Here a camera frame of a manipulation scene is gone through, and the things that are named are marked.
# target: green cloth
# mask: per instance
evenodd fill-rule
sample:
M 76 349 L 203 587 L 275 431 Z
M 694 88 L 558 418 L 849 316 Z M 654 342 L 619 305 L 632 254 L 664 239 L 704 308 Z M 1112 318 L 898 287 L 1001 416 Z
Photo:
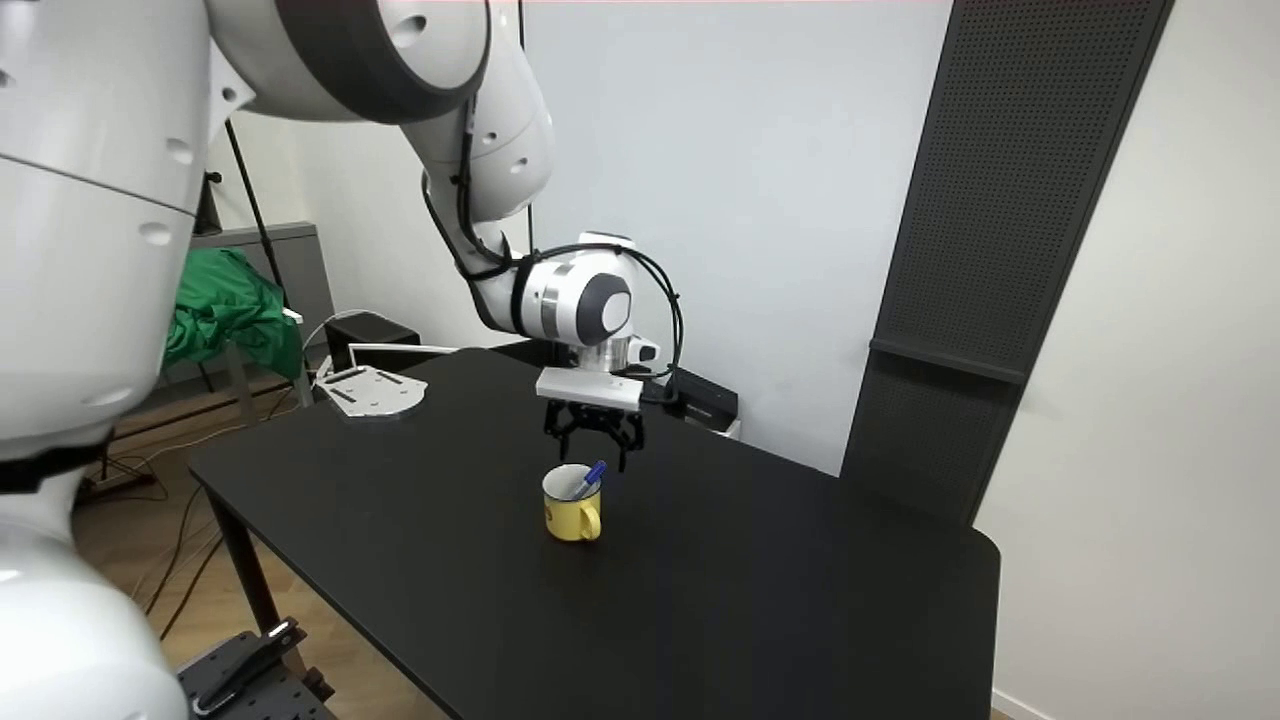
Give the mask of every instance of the green cloth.
M 230 342 L 238 342 L 243 362 L 271 368 L 289 380 L 306 368 L 306 339 L 284 316 L 284 292 L 241 250 L 192 247 L 170 324 L 165 368 L 179 361 L 214 361 Z

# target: small cup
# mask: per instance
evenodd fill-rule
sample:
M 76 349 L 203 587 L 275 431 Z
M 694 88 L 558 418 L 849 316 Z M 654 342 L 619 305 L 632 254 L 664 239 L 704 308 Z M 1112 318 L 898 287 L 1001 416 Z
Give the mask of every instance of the small cup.
M 545 525 L 559 542 L 594 542 L 606 530 L 599 482 L 590 464 L 559 464 L 545 474 Z

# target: black table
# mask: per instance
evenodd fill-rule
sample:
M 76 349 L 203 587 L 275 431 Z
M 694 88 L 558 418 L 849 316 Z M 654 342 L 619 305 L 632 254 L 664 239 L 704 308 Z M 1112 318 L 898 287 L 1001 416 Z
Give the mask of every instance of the black table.
M 460 350 L 424 376 L 410 416 L 313 409 L 192 461 L 261 623 L 243 525 L 469 720 L 989 717 L 980 530 L 647 416 L 606 542 L 563 547 L 541 527 L 538 368 Z

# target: floor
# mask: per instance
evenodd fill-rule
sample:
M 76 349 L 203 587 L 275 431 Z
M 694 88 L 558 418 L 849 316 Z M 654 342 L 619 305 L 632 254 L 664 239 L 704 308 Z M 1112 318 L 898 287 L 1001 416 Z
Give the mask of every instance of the floor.
M 298 411 L 292 397 L 268 386 L 251 402 L 251 418 Z M 97 495 L 76 506 L 76 542 L 117 587 L 125 587 L 158 636 L 173 669 L 190 669 L 221 639 L 248 633 L 251 612 L 241 596 L 215 518 L 190 474 L 190 450 L 214 437 L 243 428 L 243 402 L 195 399 L 132 416 L 112 449 L 112 466 L 97 466 Z M 129 489 L 129 466 L 149 466 L 158 480 Z M 271 596 L 284 617 L 301 620 L 307 639 L 301 656 L 335 689 L 328 706 L 359 720 L 443 720 L 345 617 L 335 617 L 301 574 L 261 547 Z

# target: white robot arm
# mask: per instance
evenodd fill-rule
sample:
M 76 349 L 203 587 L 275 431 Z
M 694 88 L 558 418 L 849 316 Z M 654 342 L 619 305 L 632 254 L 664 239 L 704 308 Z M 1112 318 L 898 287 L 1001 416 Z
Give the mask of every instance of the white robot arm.
M 489 225 L 548 179 L 553 118 L 483 0 L 0 0 L 0 717 L 190 717 L 69 506 L 159 370 L 208 135 L 241 108 L 399 124 L 477 312 L 581 350 L 541 397 L 640 399 L 611 370 L 644 254 L 514 254 Z

